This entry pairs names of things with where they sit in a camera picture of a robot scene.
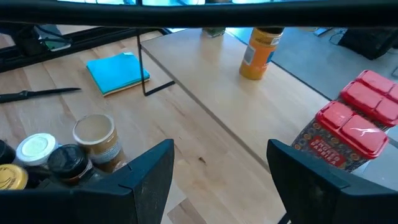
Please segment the black wire frame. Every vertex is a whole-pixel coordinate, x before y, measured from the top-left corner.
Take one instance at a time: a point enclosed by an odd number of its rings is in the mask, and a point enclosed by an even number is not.
[[[145,79],[144,79],[144,66],[142,65],[142,46],[141,46],[141,29],[137,28],[137,45],[138,45],[138,61],[139,61],[139,72],[141,74],[141,87],[142,87],[142,93],[144,94],[144,96],[149,96],[153,93],[156,93],[157,91],[163,90],[164,88],[167,88],[171,85],[174,85],[175,82],[174,81],[170,81],[168,83],[165,83],[161,86],[158,86],[152,90],[146,91],[145,88]]]

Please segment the knife handle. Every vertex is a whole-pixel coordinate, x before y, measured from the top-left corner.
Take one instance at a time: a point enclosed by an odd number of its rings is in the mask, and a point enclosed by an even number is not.
[[[24,90],[19,93],[0,94],[0,103],[8,103],[18,100],[28,99],[28,91]]]

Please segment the cable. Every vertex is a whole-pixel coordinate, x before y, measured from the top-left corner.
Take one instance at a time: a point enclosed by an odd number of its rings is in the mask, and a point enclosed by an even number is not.
[[[345,29],[345,28],[340,29],[337,33],[333,34],[333,35],[329,38],[329,42],[330,42],[331,44],[333,44],[333,45],[338,45],[338,42],[337,42],[337,43],[332,42],[332,38],[336,37],[337,35],[344,35],[346,31],[347,31],[347,29]]]

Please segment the jar lid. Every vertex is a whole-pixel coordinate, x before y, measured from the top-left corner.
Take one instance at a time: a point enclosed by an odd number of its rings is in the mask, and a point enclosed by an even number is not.
[[[258,27],[257,29],[269,34],[281,34],[283,33],[285,27]]]
[[[15,150],[3,140],[0,140],[0,164],[10,164],[15,159]]]
[[[67,144],[53,151],[47,164],[54,176],[59,179],[72,179],[86,170],[89,160],[79,146]]]
[[[376,81],[373,83],[379,89],[383,87],[383,85],[376,85]],[[340,96],[347,104],[361,110],[370,118],[387,127],[398,124],[398,103],[389,100],[387,96],[380,94],[379,91],[362,82],[353,81],[349,83],[341,91]]]
[[[23,190],[28,180],[27,172],[14,164],[0,165],[0,190]]]
[[[383,131],[338,101],[328,103],[315,119],[322,128],[367,159],[379,156],[388,143]]]
[[[17,158],[27,166],[45,164],[50,154],[58,147],[54,136],[38,133],[25,138],[17,148]]]
[[[359,74],[356,80],[383,95],[388,93],[394,86],[393,81],[370,70],[363,71],[361,74]]]

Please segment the black equipment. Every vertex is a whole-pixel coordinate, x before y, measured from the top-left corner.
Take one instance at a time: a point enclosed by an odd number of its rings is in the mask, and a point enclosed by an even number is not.
[[[268,140],[267,159],[293,224],[398,222],[398,192],[394,190],[337,169],[275,139]]]

